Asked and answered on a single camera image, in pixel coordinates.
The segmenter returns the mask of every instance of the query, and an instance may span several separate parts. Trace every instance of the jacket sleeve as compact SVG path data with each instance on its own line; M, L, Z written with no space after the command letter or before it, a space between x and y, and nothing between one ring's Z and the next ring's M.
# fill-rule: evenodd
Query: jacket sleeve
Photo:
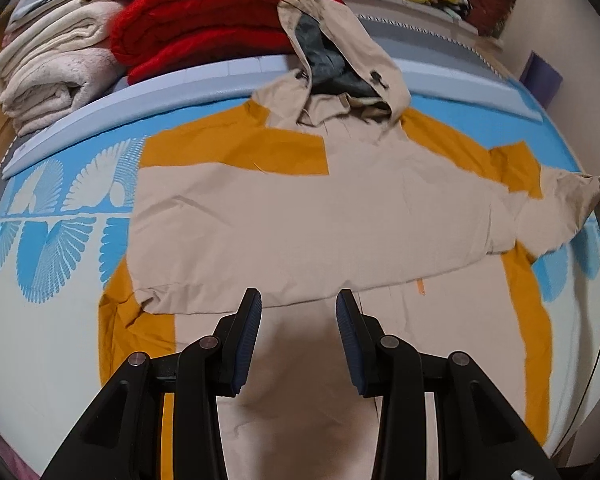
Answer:
M541 167L542 198L526 201L516 219L516 238L536 258L569 242L596 213L600 226L600 179Z

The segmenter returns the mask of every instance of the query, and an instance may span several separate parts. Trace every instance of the white towel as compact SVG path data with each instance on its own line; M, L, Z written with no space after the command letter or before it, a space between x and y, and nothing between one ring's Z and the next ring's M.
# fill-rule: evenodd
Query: white towel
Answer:
M48 52L14 74L1 94L2 110L24 136L97 99L123 73L107 48Z
M16 74L30 62L93 46L109 35L109 22L124 5L115 0L72 0L24 30L0 53L0 103Z

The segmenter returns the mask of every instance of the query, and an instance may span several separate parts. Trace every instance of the bed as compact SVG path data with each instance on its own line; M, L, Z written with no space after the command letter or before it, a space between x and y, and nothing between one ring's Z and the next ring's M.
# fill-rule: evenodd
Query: bed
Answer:
M401 23L360 19L396 60L414 108L485 148L524 140L540 163L580 170L528 92L475 52ZM0 179L0 434L36 473L101 386L97 305L125 253L144 141L240 104L293 65L285 56L249 58L121 83L58 121L36 146L15 157L17 144L10 148L0 169L8 177ZM576 415L600 345L595 220L533 270L552 327L544 443L552 454L572 418L584 420L600 398L599 362Z

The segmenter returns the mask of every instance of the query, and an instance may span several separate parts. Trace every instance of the red blanket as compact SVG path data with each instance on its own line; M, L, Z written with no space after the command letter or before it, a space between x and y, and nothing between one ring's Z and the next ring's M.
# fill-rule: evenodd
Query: red blanket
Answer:
M279 1L135 0L113 24L111 51L130 67L130 84L187 66L291 53Z

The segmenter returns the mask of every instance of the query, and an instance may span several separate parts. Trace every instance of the red pillow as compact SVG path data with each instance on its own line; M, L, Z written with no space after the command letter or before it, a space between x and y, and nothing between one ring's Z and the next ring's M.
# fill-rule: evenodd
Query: red pillow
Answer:
M173 67L292 52L280 0L135 0L114 20L110 48L137 82Z
M473 9L467 22L477 28L481 36L498 38L516 0L471 0L471 4Z

